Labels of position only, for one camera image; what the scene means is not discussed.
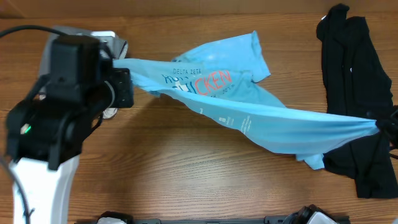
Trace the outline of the light blue t-shirt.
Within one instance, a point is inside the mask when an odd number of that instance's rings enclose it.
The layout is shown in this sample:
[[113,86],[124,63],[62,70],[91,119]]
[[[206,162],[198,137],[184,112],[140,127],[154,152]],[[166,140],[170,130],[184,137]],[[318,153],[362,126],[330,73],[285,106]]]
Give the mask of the light blue t-shirt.
[[128,69],[142,90],[178,100],[315,170],[325,153],[378,131],[373,119],[290,109],[260,87],[271,73],[256,32],[203,44],[170,62],[124,58],[114,66]]

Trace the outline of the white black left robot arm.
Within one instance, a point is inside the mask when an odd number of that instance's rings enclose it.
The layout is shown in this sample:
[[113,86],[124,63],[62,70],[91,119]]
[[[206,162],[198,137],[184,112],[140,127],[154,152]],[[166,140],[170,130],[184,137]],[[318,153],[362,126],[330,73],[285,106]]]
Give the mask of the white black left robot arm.
[[84,140],[108,108],[130,108],[129,70],[114,68],[105,42],[61,35],[49,48],[49,72],[6,119],[14,179],[14,223],[66,223]]

